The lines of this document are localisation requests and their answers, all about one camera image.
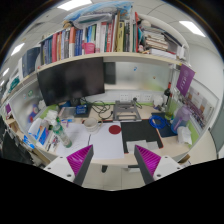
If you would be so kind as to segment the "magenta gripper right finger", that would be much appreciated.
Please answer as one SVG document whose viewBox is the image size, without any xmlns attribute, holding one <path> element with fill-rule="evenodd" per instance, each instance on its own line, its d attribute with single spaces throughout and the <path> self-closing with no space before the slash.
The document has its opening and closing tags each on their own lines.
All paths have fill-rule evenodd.
<svg viewBox="0 0 224 224">
<path fill-rule="evenodd" d="M 154 172 L 161 160 L 161 157 L 139 145 L 136 145 L 134 148 L 134 156 L 140 168 L 144 183 L 152 183 L 154 181 Z"/>
</svg>

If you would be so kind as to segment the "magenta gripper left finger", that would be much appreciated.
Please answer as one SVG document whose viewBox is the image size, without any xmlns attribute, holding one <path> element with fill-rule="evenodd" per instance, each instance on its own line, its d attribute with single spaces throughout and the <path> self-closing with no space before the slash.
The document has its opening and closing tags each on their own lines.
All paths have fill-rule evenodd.
<svg viewBox="0 0 224 224">
<path fill-rule="evenodd" d="M 78 186 L 83 184 L 89 164 L 93 157 L 93 146 L 86 146 L 66 157 L 74 175 L 74 183 Z"/>
</svg>

